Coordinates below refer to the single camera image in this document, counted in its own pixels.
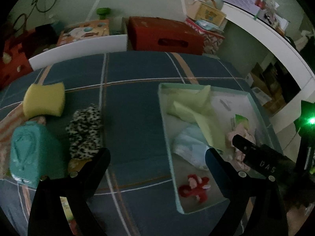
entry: red box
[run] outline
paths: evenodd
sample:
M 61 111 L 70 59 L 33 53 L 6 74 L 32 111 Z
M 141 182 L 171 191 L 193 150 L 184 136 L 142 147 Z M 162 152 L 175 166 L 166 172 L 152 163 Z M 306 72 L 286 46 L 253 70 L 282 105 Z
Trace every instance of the red box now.
M 128 38 L 135 51 L 176 52 L 202 55 L 204 38 L 183 22 L 130 17 Z
M 218 51 L 225 38 L 223 35 L 203 29 L 190 18 L 186 18 L 185 23 L 204 37 L 204 53 L 214 55 Z

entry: teal container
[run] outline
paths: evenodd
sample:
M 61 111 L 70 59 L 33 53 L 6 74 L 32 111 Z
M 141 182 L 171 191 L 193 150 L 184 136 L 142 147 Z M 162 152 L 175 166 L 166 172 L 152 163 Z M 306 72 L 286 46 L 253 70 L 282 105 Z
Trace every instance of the teal container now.
M 50 179 L 66 176 L 67 163 L 62 146 L 45 125 L 28 121 L 14 130 L 10 171 L 17 182 L 34 188 L 43 175 Z

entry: screw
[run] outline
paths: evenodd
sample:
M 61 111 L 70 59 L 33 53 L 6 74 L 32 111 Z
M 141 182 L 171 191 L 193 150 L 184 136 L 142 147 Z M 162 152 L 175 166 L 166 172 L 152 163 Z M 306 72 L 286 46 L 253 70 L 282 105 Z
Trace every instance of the screw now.
M 268 179 L 269 179 L 271 182 L 275 182 L 275 180 L 276 180 L 274 176 L 269 176 Z
M 69 176 L 70 176 L 71 178 L 75 178 L 77 175 L 78 175 L 78 172 L 77 172 L 77 171 L 72 171 L 72 172 L 70 172 L 70 174 L 69 174 Z
M 40 177 L 40 181 L 45 181 L 46 179 L 47 179 L 47 176 L 46 176 L 46 175 Z
M 246 174 L 244 171 L 239 171 L 239 172 L 238 172 L 238 175 L 239 175 L 240 177 L 246 177 L 246 176 L 247 176 L 247 174 Z

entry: yellow sponge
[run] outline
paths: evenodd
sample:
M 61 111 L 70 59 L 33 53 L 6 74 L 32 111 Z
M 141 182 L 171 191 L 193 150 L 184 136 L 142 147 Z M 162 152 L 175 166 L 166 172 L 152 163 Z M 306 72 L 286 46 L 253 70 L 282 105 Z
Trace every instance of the yellow sponge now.
M 23 100 L 23 112 L 28 119 L 42 114 L 61 116 L 64 106 L 65 86 L 62 82 L 52 85 L 32 84 Z

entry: white curved table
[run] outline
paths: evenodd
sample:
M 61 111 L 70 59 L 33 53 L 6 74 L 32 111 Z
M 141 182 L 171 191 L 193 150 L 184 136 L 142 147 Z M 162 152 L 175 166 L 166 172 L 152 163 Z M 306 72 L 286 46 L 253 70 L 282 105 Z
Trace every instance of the white curved table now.
M 268 48 L 287 68 L 301 91 L 271 119 L 276 133 L 290 125 L 300 117 L 301 100 L 315 101 L 315 74 L 301 55 L 274 29 L 260 20 L 233 5 L 224 3 L 222 12 L 226 18 L 235 23 Z

